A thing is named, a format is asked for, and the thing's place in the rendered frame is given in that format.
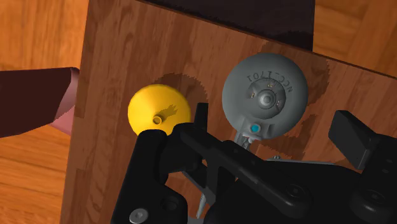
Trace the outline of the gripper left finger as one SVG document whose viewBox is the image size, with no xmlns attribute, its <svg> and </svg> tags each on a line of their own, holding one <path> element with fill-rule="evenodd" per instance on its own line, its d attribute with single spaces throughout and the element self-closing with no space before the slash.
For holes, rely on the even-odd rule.
<svg viewBox="0 0 397 224">
<path fill-rule="evenodd" d="M 161 157 L 182 153 L 187 158 L 175 171 L 204 175 L 204 193 L 216 202 L 235 180 L 259 194 L 283 215 L 307 216 L 310 191 L 233 141 L 220 141 L 207 133 L 208 105 L 199 103 L 193 123 L 181 123 L 172 134 L 145 130 L 138 135 L 110 224 L 197 224 L 188 221 L 186 199 L 165 185 L 171 169 Z"/>
</svg>

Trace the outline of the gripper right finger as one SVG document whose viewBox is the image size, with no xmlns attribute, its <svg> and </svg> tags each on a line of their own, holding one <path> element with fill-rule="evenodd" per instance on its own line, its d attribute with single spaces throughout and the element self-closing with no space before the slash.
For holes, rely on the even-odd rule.
<svg viewBox="0 0 397 224">
<path fill-rule="evenodd" d="M 369 224 L 397 224 L 397 138 L 378 134 L 346 110 L 337 110 L 328 133 L 361 176 L 349 202 Z"/>
</svg>

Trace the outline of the yellow funnel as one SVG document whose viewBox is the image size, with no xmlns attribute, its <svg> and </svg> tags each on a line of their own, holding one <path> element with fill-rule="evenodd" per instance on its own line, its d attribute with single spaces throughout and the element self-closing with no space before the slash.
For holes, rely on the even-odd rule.
<svg viewBox="0 0 397 224">
<path fill-rule="evenodd" d="M 186 98 L 175 88 L 153 84 L 134 94 L 127 116 L 136 134 L 158 129 L 169 135 L 177 124 L 191 121 L 191 109 Z"/>
</svg>

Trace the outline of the grey toy spaceship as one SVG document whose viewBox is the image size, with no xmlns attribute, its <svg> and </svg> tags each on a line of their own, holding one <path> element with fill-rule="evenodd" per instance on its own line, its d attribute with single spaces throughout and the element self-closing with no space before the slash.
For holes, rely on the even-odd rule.
<svg viewBox="0 0 397 224">
<path fill-rule="evenodd" d="M 308 98 L 305 75 L 291 59 L 275 53 L 244 59 L 222 91 L 224 114 L 237 131 L 233 143 L 247 150 L 253 141 L 287 133 L 302 118 Z M 248 172 L 242 181 L 292 218 L 304 217 L 311 206 L 308 191 L 279 171 L 268 170 L 263 178 Z"/>
</svg>

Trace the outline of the wooden table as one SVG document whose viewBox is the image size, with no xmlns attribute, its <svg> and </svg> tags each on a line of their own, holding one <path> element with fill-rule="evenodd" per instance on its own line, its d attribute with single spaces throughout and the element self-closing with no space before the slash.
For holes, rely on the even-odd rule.
<svg viewBox="0 0 397 224">
<path fill-rule="evenodd" d="M 209 132 L 233 139 L 221 93 L 229 72 L 258 52 L 280 53 L 305 73 L 309 103 L 287 134 L 253 145 L 280 155 L 347 166 L 328 131 L 348 110 L 397 137 L 397 79 L 136 0 L 90 0 L 60 224 L 109 224 L 136 135 L 127 107 L 142 87 L 166 81 L 194 106 L 209 103 Z"/>
</svg>

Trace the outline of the dark red seat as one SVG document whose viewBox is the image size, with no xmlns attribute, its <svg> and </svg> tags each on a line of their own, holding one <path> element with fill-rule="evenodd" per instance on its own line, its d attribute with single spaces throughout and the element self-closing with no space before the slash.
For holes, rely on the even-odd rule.
<svg viewBox="0 0 397 224">
<path fill-rule="evenodd" d="M 71 134 L 80 70 L 0 71 L 0 138 L 51 125 Z"/>
</svg>

